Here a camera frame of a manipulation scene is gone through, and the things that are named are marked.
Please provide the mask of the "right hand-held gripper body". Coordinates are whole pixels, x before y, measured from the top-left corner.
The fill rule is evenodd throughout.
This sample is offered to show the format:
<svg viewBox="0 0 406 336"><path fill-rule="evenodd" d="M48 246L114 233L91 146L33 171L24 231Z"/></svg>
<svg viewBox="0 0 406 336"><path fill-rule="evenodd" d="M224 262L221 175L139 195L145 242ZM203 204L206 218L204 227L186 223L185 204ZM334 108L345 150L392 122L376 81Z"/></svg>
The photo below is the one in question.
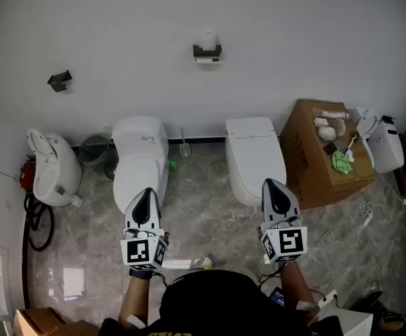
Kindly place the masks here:
<svg viewBox="0 0 406 336"><path fill-rule="evenodd" d="M266 221L258 231L266 264L294 261L307 252L307 227L300 216Z"/></svg>

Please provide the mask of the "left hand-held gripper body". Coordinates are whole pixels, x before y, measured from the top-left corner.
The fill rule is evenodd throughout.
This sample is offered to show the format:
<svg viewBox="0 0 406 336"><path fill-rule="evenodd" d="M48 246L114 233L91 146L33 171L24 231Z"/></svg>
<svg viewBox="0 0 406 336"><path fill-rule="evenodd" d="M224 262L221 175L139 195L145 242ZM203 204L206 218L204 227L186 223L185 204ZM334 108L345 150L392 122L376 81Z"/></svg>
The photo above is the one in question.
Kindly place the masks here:
<svg viewBox="0 0 406 336"><path fill-rule="evenodd" d="M120 241L122 261L135 271L158 270L162 267L169 245L169 233L161 227L129 226Z"/></svg>

